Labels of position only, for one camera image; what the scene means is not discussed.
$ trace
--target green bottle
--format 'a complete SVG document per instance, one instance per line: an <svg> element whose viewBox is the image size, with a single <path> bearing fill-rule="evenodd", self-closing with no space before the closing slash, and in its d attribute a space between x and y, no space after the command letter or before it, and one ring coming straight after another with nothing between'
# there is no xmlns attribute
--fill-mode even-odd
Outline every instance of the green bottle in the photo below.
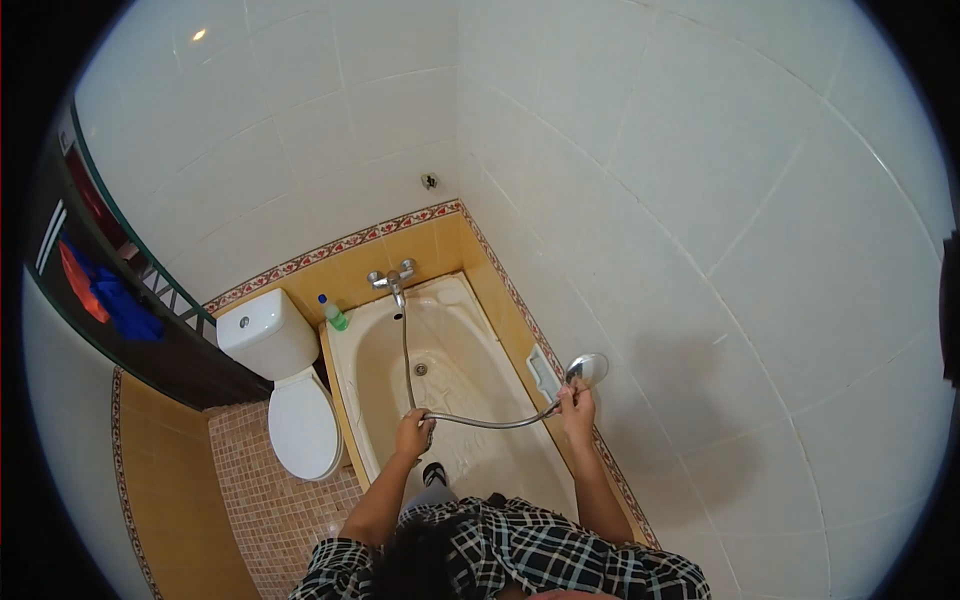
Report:
<svg viewBox="0 0 960 600"><path fill-rule="evenodd" d="M326 296L324 294L317 296L317 300L320 301L320 306L324 308L324 316L328 321L330 321L330 324L333 325L334 329L337 331L343 331L347 328L347 325L349 324L347 317L344 316L344 313L340 312L340 309L337 308L336 304L333 302L327 303Z"/></svg>

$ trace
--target white toilet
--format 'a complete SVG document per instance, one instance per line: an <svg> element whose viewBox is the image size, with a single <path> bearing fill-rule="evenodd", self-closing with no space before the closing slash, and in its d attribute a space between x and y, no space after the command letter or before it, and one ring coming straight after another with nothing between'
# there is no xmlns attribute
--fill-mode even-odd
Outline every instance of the white toilet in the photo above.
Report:
<svg viewBox="0 0 960 600"><path fill-rule="evenodd" d="M286 292L267 292L217 319L217 345L274 381L267 421L280 463L309 481L335 475L347 454L330 392L313 369L320 344Z"/></svg>

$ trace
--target blue towel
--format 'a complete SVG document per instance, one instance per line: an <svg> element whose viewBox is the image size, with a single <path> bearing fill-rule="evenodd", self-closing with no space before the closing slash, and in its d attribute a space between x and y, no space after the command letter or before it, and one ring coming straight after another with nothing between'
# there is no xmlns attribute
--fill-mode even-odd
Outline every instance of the blue towel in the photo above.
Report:
<svg viewBox="0 0 960 600"><path fill-rule="evenodd" d="M103 265L94 266L89 258L70 244L66 235L60 239L90 278L90 292L109 313L113 326L125 340L159 342L163 339L163 322L131 296L119 277Z"/></svg>

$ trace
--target bathtub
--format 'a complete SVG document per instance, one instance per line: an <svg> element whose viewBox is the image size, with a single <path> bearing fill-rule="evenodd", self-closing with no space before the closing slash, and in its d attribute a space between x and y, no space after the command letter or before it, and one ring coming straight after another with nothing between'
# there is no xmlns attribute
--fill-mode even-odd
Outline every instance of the bathtub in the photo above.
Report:
<svg viewBox="0 0 960 600"><path fill-rule="evenodd" d="M537 413L462 273L410 288L406 299L411 371L426 367L423 375L411 373L418 407L495 421ZM409 410L398 316L390 296L347 312L346 331L327 329L349 426L370 481L393 453L396 425ZM439 420L422 459L404 501L422 491L422 468L440 461L460 497L500 492L577 517L573 478L542 422L497 431Z"/></svg>

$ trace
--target person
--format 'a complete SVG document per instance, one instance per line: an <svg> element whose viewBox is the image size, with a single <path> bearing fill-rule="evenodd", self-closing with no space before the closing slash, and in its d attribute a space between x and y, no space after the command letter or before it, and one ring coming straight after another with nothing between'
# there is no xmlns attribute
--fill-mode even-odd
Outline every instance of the person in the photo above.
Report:
<svg viewBox="0 0 960 600"><path fill-rule="evenodd" d="M420 422L425 409L412 410L396 430L393 456L340 536L314 548L290 600L709 598L699 566L634 541L593 449L590 390L575 379L558 396L579 524L497 493L458 500L439 463L423 470L426 490L401 512L407 476L435 424Z"/></svg>

